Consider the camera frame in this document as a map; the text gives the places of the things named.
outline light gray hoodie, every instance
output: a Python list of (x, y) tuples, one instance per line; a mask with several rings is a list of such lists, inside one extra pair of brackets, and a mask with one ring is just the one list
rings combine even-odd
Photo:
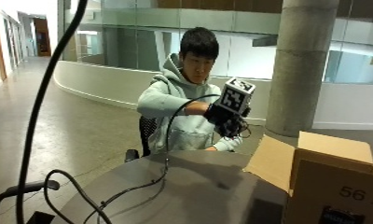
[[(178, 59), (170, 54), (163, 63), (162, 75), (155, 75), (149, 88), (138, 98), (137, 111), (146, 118), (155, 118), (157, 130), (149, 137), (151, 153), (165, 151), (165, 132), (170, 117), (177, 109), (190, 99), (206, 94), (221, 94), (215, 85), (190, 83), (177, 68)], [(213, 103), (217, 97), (202, 98), (199, 101)], [(173, 120), (169, 137), (169, 150), (195, 150), (214, 146), (218, 151), (234, 149), (241, 144), (241, 138), (221, 138), (213, 144), (214, 126), (202, 116), (185, 116), (183, 110)]]

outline table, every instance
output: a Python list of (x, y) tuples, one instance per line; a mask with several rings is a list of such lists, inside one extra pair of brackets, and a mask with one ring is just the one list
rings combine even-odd
[[(158, 178), (163, 155), (122, 164), (84, 188), (96, 203)], [(169, 153), (165, 181), (125, 193), (104, 212), (113, 224), (279, 224), (286, 193), (242, 172), (250, 156), (215, 151)], [(82, 223), (92, 208), (76, 194), (61, 212)], [(65, 223), (56, 217), (52, 223)], [(97, 223), (94, 215), (88, 223)]]

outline black hair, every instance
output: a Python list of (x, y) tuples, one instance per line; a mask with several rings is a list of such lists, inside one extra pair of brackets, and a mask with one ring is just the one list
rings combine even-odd
[(187, 52), (191, 52), (197, 57), (215, 59), (218, 49), (218, 42), (210, 30), (203, 27), (195, 27), (185, 32), (179, 44), (182, 57), (185, 57)]

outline concrete floor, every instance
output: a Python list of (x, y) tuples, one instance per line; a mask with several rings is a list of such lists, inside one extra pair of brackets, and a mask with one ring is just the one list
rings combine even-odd
[[(48, 58), (28, 58), (0, 87), (0, 192), (17, 184), (28, 116)], [(139, 148), (138, 113), (74, 96), (49, 84), (33, 138), (28, 181), (44, 180), (52, 169), (62, 169), (85, 186), (97, 176), (122, 164), (127, 148)], [(373, 147), (373, 131), (311, 130), (366, 141)], [(251, 137), (237, 150), (250, 155), (263, 128), (251, 126)], [(282, 139), (294, 143), (294, 139)], [(61, 208), (76, 190), (68, 181), (49, 193)], [(14, 223), (14, 198), (0, 205), (0, 223)], [(42, 192), (25, 194), (25, 218), (38, 210), (52, 214)]]

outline person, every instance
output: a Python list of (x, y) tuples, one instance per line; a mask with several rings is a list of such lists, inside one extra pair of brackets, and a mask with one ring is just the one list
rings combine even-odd
[[(162, 74), (153, 77), (150, 86), (142, 92), (137, 111), (143, 117), (155, 118), (157, 123), (157, 129), (147, 139), (151, 153), (165, 151), (166, 127), (177, 109), (190, 99), (221, 94), (219, 88), (207, 83), (217, 55), (214, 33), (203, 27), (187, 30), (181, 38), (178, 54), (167, 56)], [(169, 150), (231, 151), (241, 144), (239, 137), (222, 137), (213, 143), (214, 125), (203, 114), (217, 98), (193, 101), (178, 112), (170, 128)]]

